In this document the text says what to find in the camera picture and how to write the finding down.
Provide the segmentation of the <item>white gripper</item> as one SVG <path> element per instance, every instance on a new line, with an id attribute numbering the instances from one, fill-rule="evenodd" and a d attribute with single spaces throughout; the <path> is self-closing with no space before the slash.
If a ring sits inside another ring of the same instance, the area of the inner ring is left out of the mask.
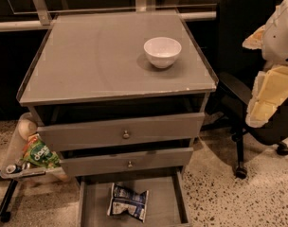
<path id="1" fill-rule="evenodd" d="M 245 118 L 248 126 L 260 128 L 288 98 L 288 0 L 276 7 L 265 26 L 243 41 L 243 47 L 261 49 L 264 69 L 268 70 L 260 71 L 255 78 Z"/>

